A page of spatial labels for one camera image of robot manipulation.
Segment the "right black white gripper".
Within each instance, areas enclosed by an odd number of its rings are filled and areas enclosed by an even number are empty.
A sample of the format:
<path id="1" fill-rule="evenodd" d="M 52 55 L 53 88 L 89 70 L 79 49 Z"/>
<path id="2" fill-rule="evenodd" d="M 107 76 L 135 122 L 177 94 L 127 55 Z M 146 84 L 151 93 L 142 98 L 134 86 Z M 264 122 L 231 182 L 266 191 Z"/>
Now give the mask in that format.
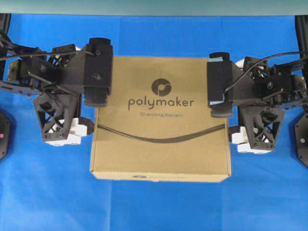
<path id="1" fill-rule="evenodd" d="M 232 64 L 230 54 L 215 52 L 209 55 L 207 70 L 207 99 L 211 116 L 228 118 L 233 115 L 232 106 L 238 107 L 239 124 L 231 134 L 231 142 L 240 153 L 266 154 L 275 149 L 285 104 L 293 95 L 293 65 L 269 66 L 265 60 L 246 57 Z M 231 82 L 236 84 L 226 93 Z"/>

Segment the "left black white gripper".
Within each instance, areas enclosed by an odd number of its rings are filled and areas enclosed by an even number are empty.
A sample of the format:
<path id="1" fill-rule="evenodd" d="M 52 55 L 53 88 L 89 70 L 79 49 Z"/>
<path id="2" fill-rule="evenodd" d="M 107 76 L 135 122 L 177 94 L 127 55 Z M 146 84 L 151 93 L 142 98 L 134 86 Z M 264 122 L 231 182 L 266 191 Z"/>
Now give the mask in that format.
<path id="1" fill-rule="evenodd" d="M 85 105 L 106 107 L 110 94 L 113 70 L 113 46 L 107 38 L 90 38 L 86 50 L 93 53 L 85 58 L 84 79 Z M 87 135 L 87 125 L 80 117 L 81 94 L 76 90 L 59 86 L 62 76 L 60 69 L 65 67 L 81 49 L 74 44 L 56 47 L 47 58 L 37 53 L 28 58 L 27 75 L 30 87 L 38 90 L 33 101 L 42 140 L 53 146 L 80 144 Z"/>

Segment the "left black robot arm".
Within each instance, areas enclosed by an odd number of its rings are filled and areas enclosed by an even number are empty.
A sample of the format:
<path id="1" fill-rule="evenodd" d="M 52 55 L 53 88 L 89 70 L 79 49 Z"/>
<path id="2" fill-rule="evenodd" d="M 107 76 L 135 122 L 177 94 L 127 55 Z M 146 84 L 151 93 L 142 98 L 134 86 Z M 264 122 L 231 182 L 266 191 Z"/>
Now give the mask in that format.
<path id="1" fill-rule="evenodd" d="M 113 46 L 107 38 L 91 38 L 82 49 L 74 44 L 51 52 L 13 43 L 0 35 L 0 65 L 11 60 L 0 88 L 35 95 L 41 136 L 53 146 L 78 145 L 94 130 L 81 116 L 81 106 L 104 107 L 112 90 Z"/>

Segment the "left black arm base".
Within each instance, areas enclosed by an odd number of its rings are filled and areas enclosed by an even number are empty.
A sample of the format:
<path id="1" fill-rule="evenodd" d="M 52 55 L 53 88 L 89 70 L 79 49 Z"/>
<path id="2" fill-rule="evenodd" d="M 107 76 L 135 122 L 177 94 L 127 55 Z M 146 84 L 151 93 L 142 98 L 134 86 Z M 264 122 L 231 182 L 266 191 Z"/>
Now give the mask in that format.
<path id="1" fill-rule="evenodd" d="M 11 122 L 7 116 L 0 111 L 0 159 L 7 155 Z"/>

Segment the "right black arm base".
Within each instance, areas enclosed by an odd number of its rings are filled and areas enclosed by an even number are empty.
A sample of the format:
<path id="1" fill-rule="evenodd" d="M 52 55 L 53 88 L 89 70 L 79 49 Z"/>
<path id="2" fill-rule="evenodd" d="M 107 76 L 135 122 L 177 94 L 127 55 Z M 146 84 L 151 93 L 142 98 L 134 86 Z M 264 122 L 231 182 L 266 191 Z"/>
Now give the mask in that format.
<path id="1" fill-rule="evenodd" d="M 295 141 L 298 160 L 308 167 L 308 115 L 303 115 L 295 124 Z"/>

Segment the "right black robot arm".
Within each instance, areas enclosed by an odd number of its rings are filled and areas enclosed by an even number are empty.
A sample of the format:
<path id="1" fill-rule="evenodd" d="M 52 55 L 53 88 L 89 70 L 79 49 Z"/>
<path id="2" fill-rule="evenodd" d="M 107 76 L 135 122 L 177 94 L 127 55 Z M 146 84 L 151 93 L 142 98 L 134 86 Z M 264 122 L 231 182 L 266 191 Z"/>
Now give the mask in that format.
<path id="1" fill-rule="evenodd" d="M 212 117 L 231 117 L 236 106 L 239 125 L 230 129 L 229 138 L 239 144 L 238 151 L 273 151 L 285 111 L 308 104 L 306 76 L 294 74 L 308 66 L 307 57 L 273 66 L 253 57 L 235 64 L 227 52 L 209 58 L 207 99 Z"/>

